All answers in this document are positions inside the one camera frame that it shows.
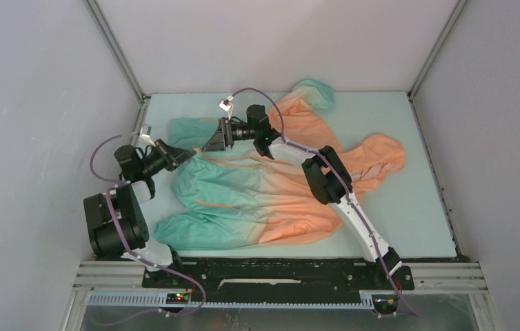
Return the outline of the teal and orange gradient jacket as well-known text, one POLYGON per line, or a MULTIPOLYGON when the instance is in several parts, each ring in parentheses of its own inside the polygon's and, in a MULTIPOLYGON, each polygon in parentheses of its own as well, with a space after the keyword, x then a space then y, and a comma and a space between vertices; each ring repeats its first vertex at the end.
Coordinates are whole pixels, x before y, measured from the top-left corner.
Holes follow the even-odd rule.
MULTIPOLYGON (((334 108, 334 91, 313 79, 300 81, 269 111, 270 124, 287 138, 312 148, 335 149, 352 178, 356 195, 375 190, 403 169, 402 145, 373 134, 344 150, 321 118, 334 108)), ((193 158, 170 184, 185 211, 158 221, 153 237, 176 250, 229 250, 252 245, 303 245, 328 237, 343 224, 310 191, 301 168, 260 156, 250 141, 225 151, 202 147, 217 129, 214 119, 179 118, 170 124, 171 145, 193 158)))

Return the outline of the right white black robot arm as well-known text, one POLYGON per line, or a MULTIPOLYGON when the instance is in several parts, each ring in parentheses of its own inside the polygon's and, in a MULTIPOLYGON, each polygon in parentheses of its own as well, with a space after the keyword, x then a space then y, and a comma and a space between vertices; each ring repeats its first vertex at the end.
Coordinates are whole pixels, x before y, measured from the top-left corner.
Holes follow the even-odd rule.
POLYGON ((371 284, 386 288, 393 283, 403 265, 401 257, 366 216, 352 188, 350 173, 334 148, 311 148, 285 137, 284 129, 277 131, 271 126, 262 105, 249 106, 246 121, 232 119, 231 101, 225 99, 219 107, 227 116, 218 120, 218 127, 203 150, 223 151, 237 141, 252 141, 260 156, 302 169, 313 197, 336 211, 358 239, 364 259, 374 264, 368 270, 371 284))

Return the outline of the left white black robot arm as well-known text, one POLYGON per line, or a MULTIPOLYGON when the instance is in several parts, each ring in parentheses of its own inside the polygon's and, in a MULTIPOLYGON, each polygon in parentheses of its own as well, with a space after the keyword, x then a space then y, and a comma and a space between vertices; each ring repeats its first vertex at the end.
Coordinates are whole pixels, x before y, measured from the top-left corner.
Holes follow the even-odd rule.
POLYGON ((97 257, 139 262, 150 272, 159 271, 169 287, 184 282, 186 269, 176 251, 150 240, 141 204, 155 198, 155 175, 177 170, 195 154, 160 139, 144 149, 124 145, 114 152, 121 177, 112 188, 83 200, 88 237, 97 257))

